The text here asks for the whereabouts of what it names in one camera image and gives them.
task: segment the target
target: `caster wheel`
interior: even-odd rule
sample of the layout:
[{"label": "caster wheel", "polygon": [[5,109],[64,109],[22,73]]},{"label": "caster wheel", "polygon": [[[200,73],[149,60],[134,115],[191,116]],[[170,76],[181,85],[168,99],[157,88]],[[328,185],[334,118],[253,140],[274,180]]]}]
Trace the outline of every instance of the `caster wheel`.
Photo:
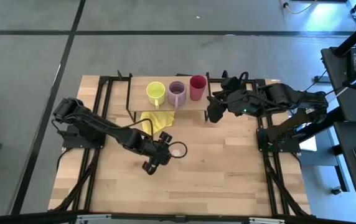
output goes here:
[{"label": "caster wheel", "polygon": [[351,14],[355,13],[356,12],[356,5],[351,9]]},{"label": "caster wheel", "polygon": [[336,188],[333,188],[330,192],[334,195],[338,195],[339,193],[342,192],[342,190],[341,190],[341,187],[336,187]]}]

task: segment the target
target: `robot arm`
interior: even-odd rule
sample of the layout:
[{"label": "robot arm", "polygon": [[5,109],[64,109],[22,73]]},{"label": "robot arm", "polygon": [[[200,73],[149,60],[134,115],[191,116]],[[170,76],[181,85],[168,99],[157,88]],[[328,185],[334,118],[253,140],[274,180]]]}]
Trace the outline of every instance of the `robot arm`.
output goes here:
[{"label": "robot arm", "polygon": [[322,91],[296,91],[282,83],[259,86],[255,91],[251,91],[247,90],[237,77],[226,78],[221,87],[222,91],[213,92],[213,97],[207,97],[210,102],[207,113],[213,123],[222,118],[225,110],[235,116],[247,114],[262,118],[298,108],[297,113],[282,124],[259,130],[262,134],[258,137],[263,139],[258,142],[274,145],[287,141],[288,138],[298,138],[295,132],[298,126],[304,123],[319,123],[326,117],[328,103],[326,94]]},{"label": "robot arm", "polygon": [[74,125],[86,140],[95,141],[99,134],[114,137],[125,149],[149,157],[149,162],[144,162],[143,169],[152,175],[159,164],[167,165],[171,154],[169,143],[170,135],[162,132],[158,141],[153,141],[152,136],[136,128],[120,127],[84,107],[83,102],[74,99],[63,99],[53,113],[59,123]]}]

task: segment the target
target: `cup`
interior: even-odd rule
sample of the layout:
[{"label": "cup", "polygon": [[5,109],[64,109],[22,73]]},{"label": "cup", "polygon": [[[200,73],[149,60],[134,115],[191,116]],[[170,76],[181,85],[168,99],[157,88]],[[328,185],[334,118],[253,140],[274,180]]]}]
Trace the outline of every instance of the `cup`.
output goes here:
[{"label": "cup", "polygon": [[161,82],[151,82],[146,87],[146,94],[148,95],[149,102],[158,110],[159,105],[162,105],[166,98],[166,88]]},{"label": "cup", "polygon": [[176,110],[183,105],[186,100],[186,87],[180,81],[174,81],[168,86],[168,102],[174,105]]},{"label": "cup", "polygon": [[194,75],[190,78],[190,99],[199,101],[202,98],[207,80],[203,75]]}]

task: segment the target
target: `gray floor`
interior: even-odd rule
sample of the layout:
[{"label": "gray floor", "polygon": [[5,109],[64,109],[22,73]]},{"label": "gray floor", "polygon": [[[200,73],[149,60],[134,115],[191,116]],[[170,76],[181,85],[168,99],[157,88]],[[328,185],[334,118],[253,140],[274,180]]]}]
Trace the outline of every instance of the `gray floor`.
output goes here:
[{"label": "gray floor", "polygon": [[[0,29],[70,30],[79,0],[0,0]],[[298,11],[308,2],[290,1]],[[356,24],[344,3],[317,3],[291,15],[275,0],[87,0],[79,30],[277,30],[351,31]],[[76,36],[56,103],[75,96],[82,75],[174,75],[219,77],[248,71],[251,78],[278,78],[303,90],[324,71],[322,48],[346,37],[104,35]],[[66,36],[0,36],[0,215],[9,212],[35,130],[55,78]],[[311,90],[330,91],[329,85]],[[62,140],[48,127],[22,212],[46,211]],[[334,169],[303,167],[312,213],[356,221],[354,189],[328,194],[338,185]]]}]

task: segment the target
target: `yellow cloth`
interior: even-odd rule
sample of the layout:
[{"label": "yellow cloth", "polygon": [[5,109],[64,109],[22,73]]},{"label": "yellow cloth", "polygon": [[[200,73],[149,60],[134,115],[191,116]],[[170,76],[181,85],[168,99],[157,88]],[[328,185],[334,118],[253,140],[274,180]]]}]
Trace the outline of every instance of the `yellow cloth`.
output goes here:
[{"label": "yellow cloth", "polygon": [[[163,128],[172,126],[175,113],[175,111],[145,111],[142,112],[141,119],[149,118],[153,123],[153,134],[156,134]],[[149,122],[142,122],[142,128],[144,132],[152,134]]]}]

